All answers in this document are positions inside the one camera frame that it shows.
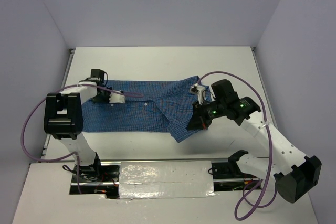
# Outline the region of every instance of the blue cloth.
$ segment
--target blue cloth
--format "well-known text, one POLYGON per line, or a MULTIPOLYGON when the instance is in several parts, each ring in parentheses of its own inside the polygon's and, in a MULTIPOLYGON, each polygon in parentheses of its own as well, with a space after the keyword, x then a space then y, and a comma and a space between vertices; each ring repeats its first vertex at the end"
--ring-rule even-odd
POLYGON ((126 97, 125 104, 82 105, 85 132, 148 131, 170 132, 177 142, 196 133, 186 127, 197 96, 189 93, 198 81, 193 76, 182 81, 108 81, 114 90, 139 92, 142 98, 126 97))

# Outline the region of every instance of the gray wall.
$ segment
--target gray wall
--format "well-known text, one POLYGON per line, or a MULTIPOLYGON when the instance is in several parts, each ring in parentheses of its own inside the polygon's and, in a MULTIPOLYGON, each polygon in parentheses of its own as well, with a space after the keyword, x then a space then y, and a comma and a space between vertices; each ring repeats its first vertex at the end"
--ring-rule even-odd
POLYGON ((336 0, 281 0, 256 51, 279 128, 322 160, 320 224, 335 223, 335 42, 336 0))
POLYGON ((257 45, 279 0, 43 0, 70 47, 257 45))
MULTIPOLYGON (((20 147, 25 117, 60 87, 68 50, 41 0, 0 0, 0 218, 12 223, 30 160, 20 147)), ((41 155, 39 110, 27 128, 27 147, 41 155)))

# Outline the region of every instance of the fold in cloth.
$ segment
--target fold in cloth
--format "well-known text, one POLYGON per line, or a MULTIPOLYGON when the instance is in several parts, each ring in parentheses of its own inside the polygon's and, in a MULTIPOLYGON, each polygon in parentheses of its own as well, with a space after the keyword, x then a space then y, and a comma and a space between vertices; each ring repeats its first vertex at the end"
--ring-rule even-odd
POLYGON ((93 103, 82 105, 83 131, 169 132, 177 142, 196 133, 186 127, 197 96, 189 93, 198 81, 193 76, 182 81, 108 81, 107 87, 142 93, 142 98, 126 97, 125 104, 93 103))

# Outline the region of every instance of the cloth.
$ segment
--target cloth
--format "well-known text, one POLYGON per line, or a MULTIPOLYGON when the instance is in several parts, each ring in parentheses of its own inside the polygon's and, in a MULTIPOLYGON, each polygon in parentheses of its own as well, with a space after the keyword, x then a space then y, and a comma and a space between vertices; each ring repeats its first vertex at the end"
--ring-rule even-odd
POLYGON ((108 81, 107 87, 142 93, 142 98, 126 97, 125 104, 92 103, 82 105, 83 131, 169 132, 177 142, 196 133, 186 127, 193 114, 197 95, 190 94, 193 76, 181 81, 108 81))

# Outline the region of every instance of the white table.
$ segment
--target white table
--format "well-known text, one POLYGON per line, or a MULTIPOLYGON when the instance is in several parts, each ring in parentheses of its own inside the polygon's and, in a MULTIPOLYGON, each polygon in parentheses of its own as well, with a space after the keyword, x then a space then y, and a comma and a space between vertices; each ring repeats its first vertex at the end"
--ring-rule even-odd
MULTIPOLYGON (((92 68, 106 71, 111 80, 143 81, 175 81, 216 70, 227 71, 247 80, 266 103, 250 47, 76 48, 66 85, 90 76, 92 68)), ((220 79, 229 79, 240 97, 250 96, 259 103, 249 87, 232 77, 215 74, 202 83, 211 85, 220 79)), ((267 115, 271 121, 268 106, 267 115)), ((248 133, 226 118, 215 119, 208 131, 196 133, 182 143, 177 143, 169 133, 84 132, 84 135, 101 160, 228 158, 242 148, 257 157, 268 156, 248 133)), ((47 159, 67 153, 58 140, 50 138, 47 159)))
MULTIPOLYGON (((70 181, 71 173, 65 172, 61 164, 32 164, 13 224, 238 223, 234 208, 241 191, 224 191, 207 198, 115 200, 101 195, 69 195, 70 181)), ((249 199, 255 202, 259 193, 253 192, 249 199)), ((272 195, 266 191, 262 204, 272 195)), ((249 209, 242 203, 239 215, 249 209)), ((246 223, 317 224, 317 220, 306 194, 295 204, 278 196, 270 207, 258 209, 246 223)))

